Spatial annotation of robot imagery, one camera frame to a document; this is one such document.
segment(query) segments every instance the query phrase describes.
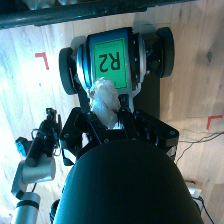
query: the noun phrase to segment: robotic arm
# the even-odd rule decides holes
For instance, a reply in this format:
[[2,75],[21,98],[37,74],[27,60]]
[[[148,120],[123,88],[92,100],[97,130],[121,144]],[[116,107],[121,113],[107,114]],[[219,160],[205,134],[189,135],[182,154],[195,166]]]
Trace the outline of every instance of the robotic arm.
[[56,111],[46,109],[47,118],[37,131],[32,141],[20,137],[16,140],[17,149],[26,157],[18,165],[11,193],[20,201],[16,206],[13,224],[35,224],[38,215],[40,196],[26,192],[28,184],[51,181],[55,177],[56,164],[53,157],[58,147],[61,122],[56,122]]

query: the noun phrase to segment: black cable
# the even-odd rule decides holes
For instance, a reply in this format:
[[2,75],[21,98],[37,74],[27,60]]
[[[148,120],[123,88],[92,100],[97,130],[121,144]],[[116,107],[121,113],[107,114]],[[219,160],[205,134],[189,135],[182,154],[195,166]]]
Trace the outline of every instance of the black cable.
[[34,137],[33,137],[33,132],[34,131],[38,131],[38,132],[40,132],[41,134],[43,134],[43,135],[47,135],[46,133],[44,133],[43,131],[41,131],[40,129],[33,129],[32,131],[31,131],[31,137],[32,137],[32,139],[34,139]]
[[203,208],[204,208],[204,205],[202,204],[202,207],[201,207],[201,213],[202,213],[202,211],[203,211]]
[[35,184],[34,184],[33,189],[32,189],[32,191],[31,191],[31,192],[34,192],[34,190],[35,190],[36,186],[37,186],[37,183],[35,183]]
[[61,148],[60,148],[60,152],[59,152],[59,154],[58,154],[58,155],[56,154],[56,149],[55,149],[55,151],[54,151],[53,155],[54,155],[54,156],[60,156],[60,155],[61,155]]
[[179,141],[179,142],[185,142],[185,143],[201,143],[201,142],[208,142],[208,141],[213,140],[214,138],[217,138],[218,136],[223,135],[223,134],[224,134],[224,132],[213,133],[212,135],[207,136],[207,137],[203,137],[201,140],[199,140],[199,141],[195,141],[195,142],[189,142],[189,141]]
[[205,210],[205,213],[207,214],[207,216],[209,217],[209,219],[211,220],[211,222],[214,224],[214,222],[213,222],[211,216],[208,214],[208,211],[207,211],[207,209],[206,209],[206,207],[205,207],[204,199],[203,199],[201,196],[199,196],[198,198],[194,198],[194,197],[192,197],[192,198],[193,198],[194,200],[201,201],[202,206],[203,206],[203,208],[204,208],[204,210]]
[[213,133],[212,135],[203,137],[203,138],[200,139],[199,141],[195,141],[195,142],[179,141],[179,142],[190,143],[191,145],[190,145],[189,147],[187,147],[187,148],[182,152],[181,156],[177,159],[176,165],[177,165],[178,161],[183,157],[184,153],[185,153],[188,149],[190,149],[194,144],[196,144],[196,143],[203,143],[203,142],[209,142],[209,141],[211,141],[211,140],[213,140],[213,139],[215,139],[215,138],[217,138],[217,137],[219,137],[220,135],[223,135],[223,134],[224,134],[224,132]]

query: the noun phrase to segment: gray metal part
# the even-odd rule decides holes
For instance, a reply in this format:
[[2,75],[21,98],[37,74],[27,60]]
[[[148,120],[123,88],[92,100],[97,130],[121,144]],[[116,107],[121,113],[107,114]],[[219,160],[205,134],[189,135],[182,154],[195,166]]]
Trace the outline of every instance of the gray metal part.
[[24,184],[22,181],[22,170],[25,164],[25,160],[21,161],[16,170],[15,177],[12,183],[11,193],[18,199],[21,199],[24,192],[26,192],[27,184]]
[[55,0],[22,0],[29,9],[37,10],[54,6]]
[[[25,193],[21,200],[30,200],[40,204],[40,196],[36,193]],[[12,219],[12,224],[35,224],[37,222],[38,209],[25,205],[17,207]]]
[[70,5],[78,3],[78,0],[58,0],[62,5]]
[[140,83],[143,82],[146,73],[146,50],[145,43],[142,40],[140,33],[137,33],[139,45],[139,60],[140,60]]
[[175,154],[176,154],[176,151],[177,151],[177,146],[174,146],[172,147],[166,154],[169,156],[169,157],[172,157],[173,160],[175,160]]
[[83,72],[84,72],[84,78],[86,81],[86,86],[87,86],[87,88],[91,88],[92,84],[94,82],[93,82],[91,75],[89,74],[90,68],[89,68],[89,64],[88,64],[88,55],[87,54],[89,54],[89,52],[87,52],[87,41],[86,41],[82,47],[82,57],[83,57],[82,58],[82,61],[83,61],[82,66],[83,66]]
[[83,44],[80,45],[78,48],[76,65],[77,65],[77,74],[78,74],[79,81],[82,84],[83,89],[87,90],[82,61],[83,61]]
[[136,97],[141,91],[141,83],[138,83],[136,86],[136,89],[132,91],[133,98]]
[[54,157],[42,155],[36,167],[28,167],[26,164],[22,170],[22,180],[25,184],[51,181],[55,178],[56,163]]

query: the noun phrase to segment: wooden floor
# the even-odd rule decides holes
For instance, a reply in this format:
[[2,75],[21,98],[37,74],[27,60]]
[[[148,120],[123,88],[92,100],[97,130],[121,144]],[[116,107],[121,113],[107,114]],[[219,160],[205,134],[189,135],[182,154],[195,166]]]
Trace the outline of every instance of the wooden floor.
[[[176,58],[171,77],[161,80],[161,119],[177,128],[181,140],[200,139],[224,131],[224,2],[204,0],[148,9],[144,13],[109,16],[44,27],[27,26],[0,31],[0,223],[10,223],[16,200],[11,183],[21,160],[14,140],[30,139],[30,131],[45,118],[45,108],[57,109],[65,122],[79,104],[65,94],[58,72],[61,48],[77,48],[88,34],[133,26],[146,34],[158,27],[172,29]],[[49,70],[43,58],[46,52]],[[177,158],[188,147],[179,143]],[[40,183],[38,224],[47,224],[51,204],[60,198],[68,169],[57,160],[56,178]],[[185,180],[202,189],[205,205],[215,223],[224,223],[224,135],[208,143],[195,144],[179,161]],[[210,223],[206,214],[202,217]]]

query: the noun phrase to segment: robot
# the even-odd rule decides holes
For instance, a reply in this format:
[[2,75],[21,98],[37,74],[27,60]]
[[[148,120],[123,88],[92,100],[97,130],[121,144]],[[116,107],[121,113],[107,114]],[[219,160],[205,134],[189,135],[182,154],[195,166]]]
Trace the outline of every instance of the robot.
[[[133,100],[141,92],[145,74],[168,77],[173,64],[174,42],[167,27],[157,30],[149,41],[133,34],[132,28],[122,28],[89,35],[77,53],[71,48],[62,49],[62,84],[67,94],[78,94],[80,107],[71,111],[63,129],[60,119],[56,123],[55,114],[53,123],[46,126],[49,129],[42,130],[43,125],[39,128],[36,138],[51,140],[51,150],[44,150],[46,144],[33,150],[35,139],[30,149],[26,141],[20,141],[27,149],[27,158],[18,167],[12,193],[21,200],[24,210],[18,212],[14,223],[36,223],[40,199],[37,195],[26,199],[30,193],[25,193],[24,184],[54,178],[53,149],[57,144],[64,165],[73,167],[61,199],[52,205],[52,223],[203,223],[173,162],[179,132],[143,111]],[[105,127],[90,110],[88,89],[102,77],[111,79],[119,94],[117,129]],[[85,146],[83,133],[88,139]],[[49,160],[43,169],[48,178],[38,176],[42,170],[38,175],[30,172],[25,178],[21,170],[38,167],[42,158]],[[25,214],[23,221],[19,221],[21,214]]]

